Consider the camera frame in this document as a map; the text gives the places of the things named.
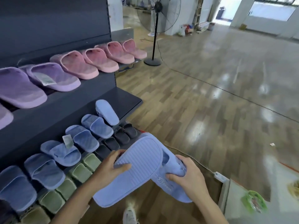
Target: left hand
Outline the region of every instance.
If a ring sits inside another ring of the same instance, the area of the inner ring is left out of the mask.
[[[88,179],[91,183],[92,188],[95,192],[109,185],[118,175],[129,170],[131,164],[124,164],[119,168],[114,168],[114,162],[119,157],[119,155],[125,152],[124,149],[117,151],[112,151],[109,156],[103,160],[103,162],[98,166],[92,176]]]

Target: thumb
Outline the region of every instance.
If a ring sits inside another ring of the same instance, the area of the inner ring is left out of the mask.
[[[121,173],[124,173],[125,171],[129,170],[132,167],[132,164],[127,163],[127,164],[123,164],[120,165],[119,167],[114,169],[114,172],[119,175]]]
[[[173,181],[175,183],[178,183],[179,185],[181,185],[181,181],[182,181],[182,178],[175,175],[175,174],[166,174],[166,177],[170,180],[170,181]]]

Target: standing fan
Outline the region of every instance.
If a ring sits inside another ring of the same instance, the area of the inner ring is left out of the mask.
[[[136,7],[141,24],[155,33],[152,58],[146,58],[144,63],[159,66],[160,60],[154,58],[157,33],[164,33],[175,24],[181,11],[181,0],[137,0]]]

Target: fan base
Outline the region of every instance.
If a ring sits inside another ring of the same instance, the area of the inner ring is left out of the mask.
[[[161,65],[161,61],[159,59],[154,58],[153,60],[151,58],[144,59],[144,63],[149,66],[159,66]]]

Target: foot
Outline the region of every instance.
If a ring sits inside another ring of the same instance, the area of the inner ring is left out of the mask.
[[[128,207],[123,213],[123,224],[139,224],[134,208]]]

